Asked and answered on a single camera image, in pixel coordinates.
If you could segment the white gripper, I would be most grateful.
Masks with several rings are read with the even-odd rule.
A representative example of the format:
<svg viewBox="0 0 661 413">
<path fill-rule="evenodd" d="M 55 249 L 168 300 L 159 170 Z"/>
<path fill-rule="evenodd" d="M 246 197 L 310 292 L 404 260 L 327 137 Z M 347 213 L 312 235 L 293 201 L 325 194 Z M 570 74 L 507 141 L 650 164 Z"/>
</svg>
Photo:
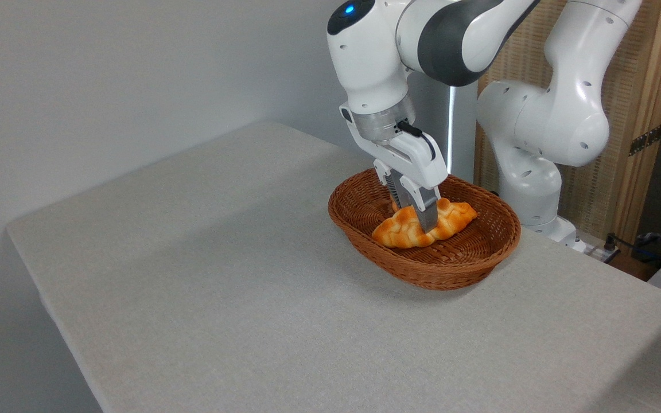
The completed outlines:
<svg viewBox="0 0 661 413">
<path fill-rule="evenodd" d="M 448 177 L 444 157 L 431 136 L 404 123 L 404 129 L 393 127 L 394 135 L 382 141 L 370 141 L 360 136 L 359 116 L 351 111 L 346 103 L 340 106 L 340 113 L 346 120 L 352 138 L 362 151 L 374 157 L 374 168 L 378 179 L 384 185 L 391 199 L 391 208 L 399 210 L 413 207 L 422 232 L 429 233 L 438 223 L 436 186 Z M 398 191 L 394 180 L 394 170 L 400 172 Z"/>
</svg>

